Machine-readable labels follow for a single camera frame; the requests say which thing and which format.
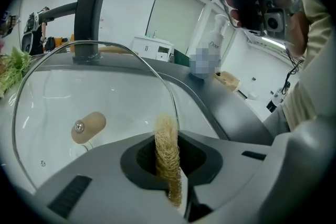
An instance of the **camera lens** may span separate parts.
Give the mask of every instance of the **camera lens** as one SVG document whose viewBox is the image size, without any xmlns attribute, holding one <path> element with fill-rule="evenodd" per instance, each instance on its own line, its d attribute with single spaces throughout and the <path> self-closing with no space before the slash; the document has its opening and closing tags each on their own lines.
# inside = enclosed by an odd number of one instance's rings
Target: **camera lens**
<svg viewBox="0 0 336 224">
<path fill-rule="evenodd" d="M 269 18 L 267 23 L 268 23 L 268 26 L 272 29 L 277 29 L 278 28 L 278 22 L 274 18 Z"/>
</svg>

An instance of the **white cabinet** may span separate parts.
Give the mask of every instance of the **white cabinet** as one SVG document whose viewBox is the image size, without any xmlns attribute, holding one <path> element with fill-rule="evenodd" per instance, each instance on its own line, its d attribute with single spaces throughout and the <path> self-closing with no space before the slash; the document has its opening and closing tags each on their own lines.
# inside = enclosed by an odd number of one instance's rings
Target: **white cabinet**
<svg viewBox="0 0 336 224">
<path fill-rule="evenodd" d="M 173 53 L 173 45 L 168 41 L 148 37 L 135 37 L 131 49 L 140 57 L 161 61 L 168 61 Z"/>
</svg>

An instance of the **soap dispenser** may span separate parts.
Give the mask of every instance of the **soap dispenser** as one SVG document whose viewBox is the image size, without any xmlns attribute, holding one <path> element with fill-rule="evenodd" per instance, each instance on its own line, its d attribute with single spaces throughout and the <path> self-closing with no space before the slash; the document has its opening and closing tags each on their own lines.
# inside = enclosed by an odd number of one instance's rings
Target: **soap dispenser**
<svg viewBox="0 0 336 224">
<path fill-rule="evenodd" d="M 215 28 L 200 39 L 195 53 L 190 55 L 191 73 L 200 79 L 212 77 L 218 71 L 224 37 L 222 28 L 227 18 L 222 14 L 215 16 Z"/>
</svg>

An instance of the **gray countertop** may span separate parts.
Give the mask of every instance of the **gray countertop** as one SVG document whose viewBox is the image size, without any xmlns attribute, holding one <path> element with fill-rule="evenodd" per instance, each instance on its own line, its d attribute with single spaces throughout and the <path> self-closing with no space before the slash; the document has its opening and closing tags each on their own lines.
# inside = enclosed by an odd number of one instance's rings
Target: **gray countertop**
<svg viewBox="0 0 336 224">
<path fill-rule="evenodd" d="M 102 53 L 99 60 L 74 63 L 73 54 L 56 54 L 38 70 L 115 70 L 154 74 L 132 55 Z M 197 103 L 221 139 L 270 145 L 273 138 L 260 119 L 234 93 L 218 80 L 202 80 L 190 74 L 189 67 L 174 63 L 145 59 L 161 77 L 184 89 Z"/>
</svg>

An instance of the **screw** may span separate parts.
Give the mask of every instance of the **screw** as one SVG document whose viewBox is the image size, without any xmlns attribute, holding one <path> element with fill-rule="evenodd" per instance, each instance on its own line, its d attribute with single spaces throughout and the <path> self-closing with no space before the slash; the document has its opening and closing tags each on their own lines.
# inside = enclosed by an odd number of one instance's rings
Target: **screw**
<svg viewBox="0 0 336 224">
<path fill-rule="evenodd" d="M 81 121 L 76 121 L 75 131 L 76 131 L 76 133 L 81 133 L 81 132 L 84 131 L 84 124 Z"/>
</svg>

